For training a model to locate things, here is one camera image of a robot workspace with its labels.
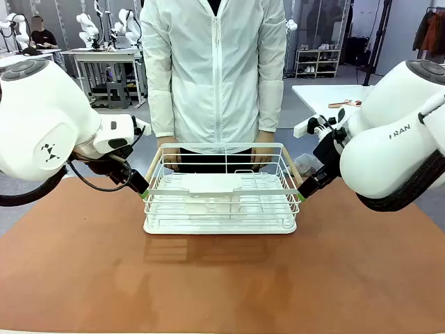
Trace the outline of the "person's right hand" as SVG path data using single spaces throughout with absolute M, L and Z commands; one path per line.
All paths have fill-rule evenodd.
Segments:
M 167 144 L 178 144 L 174 136 L 164 136 L 157 138 L 158 148 L 162 148 Z M 179 172 L 179 163 L 181 163 L 180 148 L 163 148 L 163 162 L 164 166 L 174 172 Z

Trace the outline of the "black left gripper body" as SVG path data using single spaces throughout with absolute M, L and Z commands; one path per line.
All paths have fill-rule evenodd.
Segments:
M 95 174 L 105 175 L 107 177 L 110 173 L 115 171 L 123 170 L 131 172 L 133 168 L 129 165 L 127 158 L 130 156 L 133 150 L 134 149 L 131 145 L 127 145 L 123 148 L 116 149 L 111 153 L 105 154 L 100 159 L 91 160 L 87 162 L 86 165 Z

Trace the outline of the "person's left hand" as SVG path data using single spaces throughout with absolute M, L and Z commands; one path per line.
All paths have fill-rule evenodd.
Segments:
M 273 132 L 264 132 L 260 131 L 255 143 L 258 144 L 269 144 L 274 142 L 275 134 Z M 252 163 L 252 169 L 253 170 L 259 170 L 269 164 L 272 161 L 272 154 L 273 154 L 274 148 L 271 146 L 255 146 L 252 148 L 252 156 L 251 156 L 251 163 Z

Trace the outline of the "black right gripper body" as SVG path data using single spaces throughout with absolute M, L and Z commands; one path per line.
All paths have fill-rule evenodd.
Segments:
M 315 147 L 313 155 L 322 163 L 318 170 L 328 177 L 341 177 L 340 171 L 340 153 L 337 151 L 337 142 L 333 134 L 327 134 Z

